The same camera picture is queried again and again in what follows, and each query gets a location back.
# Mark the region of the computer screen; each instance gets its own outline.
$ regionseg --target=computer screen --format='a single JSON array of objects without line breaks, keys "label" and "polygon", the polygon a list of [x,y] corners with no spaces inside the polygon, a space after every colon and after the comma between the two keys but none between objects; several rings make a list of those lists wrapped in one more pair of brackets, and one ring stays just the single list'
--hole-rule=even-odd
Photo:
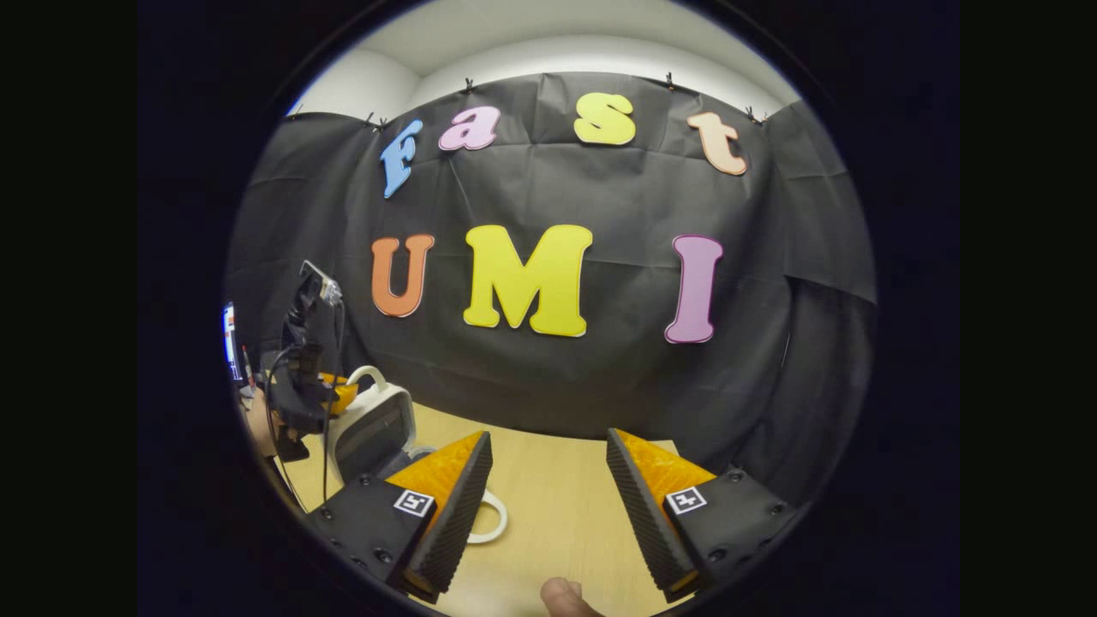
[{"label": "computer screen", "polygon": [[225,326],[225,358],[228,360],[228,370],[233,374],[233,381],[244,381],[240,363],[236,359],[236,317],[231,302],[222,311],[222,323]]}]

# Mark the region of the pink letter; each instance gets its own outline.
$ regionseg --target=pink letter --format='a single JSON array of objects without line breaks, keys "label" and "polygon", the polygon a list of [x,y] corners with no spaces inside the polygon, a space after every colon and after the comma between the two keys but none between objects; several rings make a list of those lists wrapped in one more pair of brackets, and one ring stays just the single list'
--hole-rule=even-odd
[{"label": "pink letter", "polygon": [[682,260],[681,288],[678,314],[664,336],[669,343],[704,343],[712,338],[713,327],[709,323],[712,278],[724,248],[704,236],[678,236],[674,247]]},{"label": "pink letter", "polygon": [[453,119],[453,126],[438,139],[438,147],[443,150],[468,148],[478,150],[486,148],[495,141],[495,125],[499,122],[499,110],[483,106],[473,108],[459,113]]}]

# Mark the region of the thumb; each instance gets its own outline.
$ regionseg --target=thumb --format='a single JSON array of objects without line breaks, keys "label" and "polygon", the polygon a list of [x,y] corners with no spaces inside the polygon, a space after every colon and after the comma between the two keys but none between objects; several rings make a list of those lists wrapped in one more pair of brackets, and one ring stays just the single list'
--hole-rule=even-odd
[{"label": "thumb", "polygon": [[550,617],[603,617],[584,602],[580,593],[583,587],[578,583],[561,577],[548,579],[541,586],[541,602],[545,603]]}]

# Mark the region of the black cable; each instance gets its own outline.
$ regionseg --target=black cable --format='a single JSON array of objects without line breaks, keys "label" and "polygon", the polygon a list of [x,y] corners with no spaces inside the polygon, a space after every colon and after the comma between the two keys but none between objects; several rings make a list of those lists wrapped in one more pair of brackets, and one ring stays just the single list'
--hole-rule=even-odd
[{"label": "black cable", "polygon": [[285,470],[285,462],[282,457],[278,453],[278,438],[274,434],[274,389],[271,388],[271,381],[274,379],[274,369],[278,368],[279,363],[285,359],[286,354],[292,351],[293,347],[286,347],[274,357],[274,362],[271,363],[270,374],[267,377],[267,428],[270,430],[271,440],[274,444],[274,457],[278,458],[278,464],[282,468],[282,476],[285,478],[285,483],[290,487],[290,492],[293,493],[293,497],[297,500],[297,505],[301,506],[301,511],[307,513],[305,509],[305,502],[302,501],[301,495],[297,494],[297,489],[293,485],[293,480],[290,479],[290,473]]},{"label": "black cable", "polygon": [[324,474],[324,504],[328,501],[328,423],[331,420],[331,401],[336,397],[336,385],[339,384],[339,369],[342,368],[342,337],[347,329],[347,305],[339,303],[339,334],[336,335],[336,368],[331,371],[331,392],[328,393],[328,408],[324,414],[324,463],[320,473]]}]

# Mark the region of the white wall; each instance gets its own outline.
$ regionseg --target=white wall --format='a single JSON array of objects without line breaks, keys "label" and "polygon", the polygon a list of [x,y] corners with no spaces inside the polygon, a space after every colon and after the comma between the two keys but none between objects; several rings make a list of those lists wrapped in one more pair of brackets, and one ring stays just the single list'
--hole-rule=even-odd
[{"label": "white wall", "polygon": [[732,106],[753,106],[759,117],[783,108],[772,94],[712,60],[647,41],[619,36],[553,36],[504,45],[460,59],[419,81],[407,101],[411,109],[475,83],[539,72],[568,70],[620,72],[663,80],[714,97]]},{"label": "white wall", "polygon": [[396,117],[409,108],[419,76],[396,60],[353,48],[305,90],[289,113],[325,111],[373,120]]}]

